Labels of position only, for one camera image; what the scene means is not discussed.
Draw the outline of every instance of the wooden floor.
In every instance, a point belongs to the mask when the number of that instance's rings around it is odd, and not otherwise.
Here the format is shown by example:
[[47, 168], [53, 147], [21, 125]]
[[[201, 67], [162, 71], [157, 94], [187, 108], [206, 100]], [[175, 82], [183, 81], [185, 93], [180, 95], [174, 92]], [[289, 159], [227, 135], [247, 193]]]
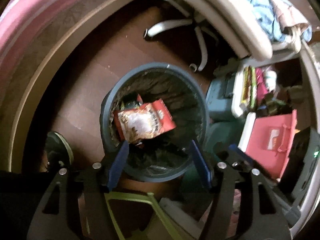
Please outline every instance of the wooden floor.
[[209, 62], [200, 73], [200, 49], [193, 28], [180, 27], [160, 34], [152, 41], [143, 32], [153, 24], [177, 18], [168, 6], [154, 0], [135, 0], [90, 33], [61, 66], [47, 88], [33, 118], [23, 159], [23, 171], [34, 171], [41, 162], [46, 133], [55, 130], [70, 143], [75, 167], [85, 168], [104, 156], [100, 138], [100, 104], [127, 72], [148, 62], [168, 62], [193, 75], [206, 93], [212, 80], [216, 49], [205, 36]]

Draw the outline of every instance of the red storage box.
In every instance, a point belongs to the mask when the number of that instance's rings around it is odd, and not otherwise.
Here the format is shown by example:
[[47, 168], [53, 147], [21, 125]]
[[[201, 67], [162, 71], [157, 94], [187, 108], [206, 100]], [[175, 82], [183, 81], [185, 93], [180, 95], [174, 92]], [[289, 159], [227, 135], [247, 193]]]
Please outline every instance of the red storage box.
[[245, 153], [266, 169], [271, 178], [281, 178], [289, 161], [297, 110], [282, 114], [257, 118]]

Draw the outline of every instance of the beige seat cushion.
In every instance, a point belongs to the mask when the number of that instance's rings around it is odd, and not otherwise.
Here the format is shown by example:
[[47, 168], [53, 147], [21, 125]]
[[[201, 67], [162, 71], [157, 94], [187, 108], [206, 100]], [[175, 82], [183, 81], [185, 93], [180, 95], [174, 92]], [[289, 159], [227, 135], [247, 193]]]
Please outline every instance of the beige seat cushion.
[[244, 58], [249, 55], [249, 51], [242, 44], [240, 38], [235, 31], [229, 26], [221, 15], [205, 0], [184, 0], [190, 4], [195, 10], [200, 12], [208, 22], [223, 36], [229, 43], [239, 58]]
[[256, 60], [263, 61], [272, 57], [271, 42], [261, 29], [247, 0], [207, 1], [229, 22]]

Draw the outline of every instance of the black shoe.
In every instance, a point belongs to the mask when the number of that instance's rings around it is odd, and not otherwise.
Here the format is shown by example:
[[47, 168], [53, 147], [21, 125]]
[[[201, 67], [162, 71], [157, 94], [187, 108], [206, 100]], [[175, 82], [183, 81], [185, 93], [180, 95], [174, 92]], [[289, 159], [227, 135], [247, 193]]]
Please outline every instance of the black shoe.
[[67, 140], [59, 133], [51, 131], [47, 134], [44, 150], [48, 158], [48, 171], [57, 172], [60, 168], [70, 168], [73, 153]]

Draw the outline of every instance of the screw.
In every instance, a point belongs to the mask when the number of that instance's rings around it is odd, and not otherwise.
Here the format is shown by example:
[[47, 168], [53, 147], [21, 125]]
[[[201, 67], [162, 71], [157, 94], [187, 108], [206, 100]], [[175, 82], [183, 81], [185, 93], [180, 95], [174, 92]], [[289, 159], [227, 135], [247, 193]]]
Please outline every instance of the screw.
[[219, 167], [220, 169], [225, 169], [225, 168], [227, 167], [227, 165], [226, 165], [225, 163], [223, 163], [223, 162], [219, 162], [219, 163], [218, 163], [218, 167]]
[[60, 175], [64, 175], [66, 173], [67, 173], [67, 169], [66, 168], [62, 168], [62, 169], [59, 170], [59, 174]]
[[252, 169], [251, 172], [253, 175], [256, 175], [256, 176], [260, 174], [260, 171], [258, 169]]
[[94, 169], [100, 169], [100, 168], [101, 168], [101, 163], [94, 163], [94, 164], [92, 164], [92, 168], [94, 168]]

